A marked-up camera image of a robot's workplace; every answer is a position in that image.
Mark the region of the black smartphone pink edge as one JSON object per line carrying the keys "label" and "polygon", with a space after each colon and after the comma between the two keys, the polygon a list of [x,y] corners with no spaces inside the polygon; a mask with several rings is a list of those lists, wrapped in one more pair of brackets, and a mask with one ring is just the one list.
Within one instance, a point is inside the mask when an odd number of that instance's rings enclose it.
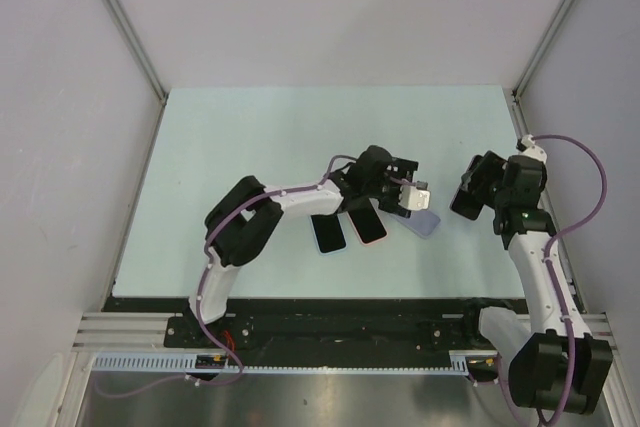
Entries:
{"label": "black smartphone pink edge", "polygon": [[470,221],[478,219],[483,207],[484,204],[465,191],[462,185],[459,185],[449,206],[453,213]]}

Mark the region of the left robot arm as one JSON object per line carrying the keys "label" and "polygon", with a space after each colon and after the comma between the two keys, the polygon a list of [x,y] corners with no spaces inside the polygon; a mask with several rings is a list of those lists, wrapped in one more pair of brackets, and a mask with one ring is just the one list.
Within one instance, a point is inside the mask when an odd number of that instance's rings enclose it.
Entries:
{"label": "left robot arm", "polygon": [[281,221],[353,211],[369,200],[409,218],[430,203],[428,184],[413,178],[417,170],[417,162],[371,145],[357,157],[333,156],[314,183],[268,187],[253,175],[240,179],[205,218],[207,263],[189,298],[187,336],[202,347],[219,339],[240,268],[259,256]]}

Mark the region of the lilac phone case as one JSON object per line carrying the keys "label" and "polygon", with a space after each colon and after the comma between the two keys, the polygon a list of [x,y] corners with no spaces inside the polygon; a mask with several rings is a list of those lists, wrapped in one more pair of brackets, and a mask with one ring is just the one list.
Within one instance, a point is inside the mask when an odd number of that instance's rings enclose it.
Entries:
{"label": "lilac phone case", "polygon": [[430,210],[413,211],[409,217],[393,215],[400,225],[421,239],[428,238],[440,225],[440,217]]}

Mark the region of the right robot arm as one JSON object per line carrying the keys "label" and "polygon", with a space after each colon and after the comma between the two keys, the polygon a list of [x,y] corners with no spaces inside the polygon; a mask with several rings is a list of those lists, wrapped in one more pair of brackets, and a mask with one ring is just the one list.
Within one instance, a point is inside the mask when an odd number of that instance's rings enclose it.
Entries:
{"label": "right robot arm", "polygon": [[461,323],[473,348],[491,343],[508,372],[514,404],[539,412],[594,412],[613,353],[595,338],[576,307],[558,259],[557,229],[540,205],[546,157],[536,148],[503,159],[492,151],[472,158],[461,177],[453,212],[469,219],[494,212],[493,230],[522,283],[530,325],[505,307],[483,307]]}

